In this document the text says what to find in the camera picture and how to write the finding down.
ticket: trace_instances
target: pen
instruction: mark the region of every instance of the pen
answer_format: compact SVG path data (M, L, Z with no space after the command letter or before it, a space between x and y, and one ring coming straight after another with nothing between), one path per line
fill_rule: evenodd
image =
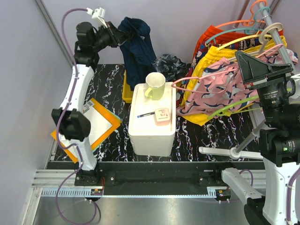
M146 113L146 114L138 115L137 117L141 118L141 117L144 117L144 116L150 116L150 115L154 115L154 114L155 114L155 112L149 112L149 113Z

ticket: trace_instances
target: dark blue jacket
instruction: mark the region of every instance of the dark blue jacket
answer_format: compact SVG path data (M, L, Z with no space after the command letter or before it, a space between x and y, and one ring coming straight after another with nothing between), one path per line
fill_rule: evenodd
M154 72L156 59L151 39L150 27L140 19L125 17L118 27L128 34L128 40L120 46L126 68L127 83L131 90L139 83L145 83L146 76Z

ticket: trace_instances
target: yellow shorts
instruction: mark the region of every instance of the yellow shorts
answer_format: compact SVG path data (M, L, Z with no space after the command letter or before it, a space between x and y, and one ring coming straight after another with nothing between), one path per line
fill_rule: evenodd
M280 36L281 40L283 42L283 44L286 47L286 41L285 41L285 37L284 36ZM268 42L268 44L266 45L266 47L264 48L265 50L268 50L272 47L274 47L276 44L274 43L273 40L270 40ZM260 45L259 46L255 46L255 47L251 47L249 49L244 50L243 52L245 53L250 53L250 52L255 52L258 51L260 49ZM235 52L237 50L232 50L232 49L222 49L222 50L217 50L217 47L212 46L208 52L206 53L206 55L198 62L192 76L198 76L201 77L202 73L204 71L204 69L206 67L208 67L209 65L218 62L219 60L221 60L221 58L225 57L225 58L232 58L235 57ZM197 79L193 79L190 80L188 82L187 85L187 89L192 90L194 88L194 86L197 83ZM189 97L189 95L191 94L190 91L185 91L184 95L183 95L183 100L181 102L181 105L184 105L187 98ZM206 114L195 114L195 115L188 115L188 116L183 116L183 118L185 118L186 120L195 123L195 124L199 124L200 126L202 126L203 124L205 124L207 121L209 121L207 118L209 117L209 115Z

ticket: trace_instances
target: pink patterned fabric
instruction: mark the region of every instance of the pink patterned fabric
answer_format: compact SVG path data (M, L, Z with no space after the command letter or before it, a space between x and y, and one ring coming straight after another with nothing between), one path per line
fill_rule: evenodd
M287 49L287 51L293 63L297 64L298 55L291 50ZM263 55L259 59L267 63L284 63L280 54L278 53L271 56ZM235 68L237 69L236 71L226 72ZM230 62L227 58L222 58L220 61L213 63L209 67L205 68L204 72L202 73L202 77L221 71L224 71L224 73L200 80L200 82L197 83L198 88L196 89L197 91L220 93L191 93L185 105L177 108L177 115L184 116L199 113L210 115L216 110L221 109L227 105L257 95L256 90L245 89L238 63ZM250 103L252 103L252 101L236 105L229 109L229 111L237 111Z

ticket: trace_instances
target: red cloth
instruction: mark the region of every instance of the red cloth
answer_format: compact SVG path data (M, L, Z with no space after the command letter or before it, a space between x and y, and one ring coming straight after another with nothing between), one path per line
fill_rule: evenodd
M193 58L195 57L201 43L203 41L207 41L208 39L210 39L212 36L218 34L218 33L221 33L223 32L224 30L221 30L219 28L216 28L214 27L213 25L211 25L202 35L201 37L199 38L198 42L197 42L197 45L195 47L195 50L194 50L194 55L193 55ZM282 36L283 35L283 30L279 32L279 35ZM245 37L247 36L247 34L244 34L244 33L236 33L236 32L228 32L226 34L221 34L220 36L217 36L215 38L216 40L216 43L217 44L226 44L228 42L231 42L235 39L238 39L238 38L242 38L242 37Z

